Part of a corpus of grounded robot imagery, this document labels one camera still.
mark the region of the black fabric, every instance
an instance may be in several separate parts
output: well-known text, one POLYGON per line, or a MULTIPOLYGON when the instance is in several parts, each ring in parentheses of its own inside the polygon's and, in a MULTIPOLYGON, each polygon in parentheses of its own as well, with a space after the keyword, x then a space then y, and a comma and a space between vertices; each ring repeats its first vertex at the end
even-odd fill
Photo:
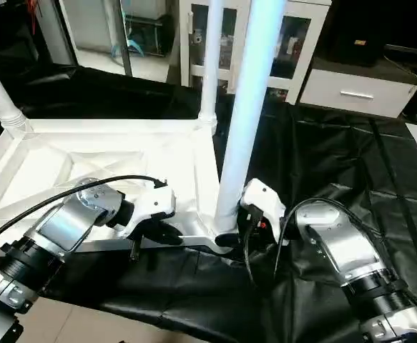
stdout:
MULTIPOLYGON (((33 71, 5 81, 31 118, 195 118, 191 89, 92 69, 33 71)), ((217 104, 214 144, 222 168, 233 98, 217 104)), ((286 206, 332 197, 375 228, 417 297, 417 145, 399 121, 267 101, 248 179, 275 189, 286 206)), ((76 254, 45 296, 179 330, 211 342, 362 342, 341 289, 318 255, 292 242, 271 282, 274 247, 251 255, 151 249, 76 254)))

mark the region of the floor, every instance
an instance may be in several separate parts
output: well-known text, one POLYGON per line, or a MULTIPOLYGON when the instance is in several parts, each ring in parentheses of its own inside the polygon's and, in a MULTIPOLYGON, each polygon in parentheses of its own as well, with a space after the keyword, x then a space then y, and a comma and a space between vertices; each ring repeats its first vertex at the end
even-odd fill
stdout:
POLYGON ((20 315, 24 333, 18 343, 203 343, 185 334, 40 298, 28 314, 20 315))
MULTIPOLYGON (((113 74, 124 75, 122 59, 113 59, 108 54, 95 51, 77 50, 79 64, 89 68, 107 71, 113 74)), ((139 79, 146 79, 158 82, 166 82, 169 57, 144 56, 129 54, 130 64, 132 65, 132 75, 139 79)))

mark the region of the silver robot arm segment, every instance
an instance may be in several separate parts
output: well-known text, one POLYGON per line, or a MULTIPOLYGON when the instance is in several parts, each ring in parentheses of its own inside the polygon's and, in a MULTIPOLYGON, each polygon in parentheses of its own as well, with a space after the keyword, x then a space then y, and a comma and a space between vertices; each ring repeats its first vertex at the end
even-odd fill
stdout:
MULTIPOLYGON (((94 181, 83 179, 78 186, 94 181)), ((175 195, 168 186, 148 189, 134 203, 124 198, 106 184, 69 195, 37 220, 19 241, 1 248, 5 257, 0 261, 0 343, 19 338, 23 328, 14 314, 29 311, 94 225, 107 225, 119 232, 119 238, 126 239, 143 220, 163 219, 175 212, 175 195)))
POLYGON ((417 342, 417 306, 372 241, 348 215, 323 202, 297 210, 305 241, 327 259, 366 342, 417 342))

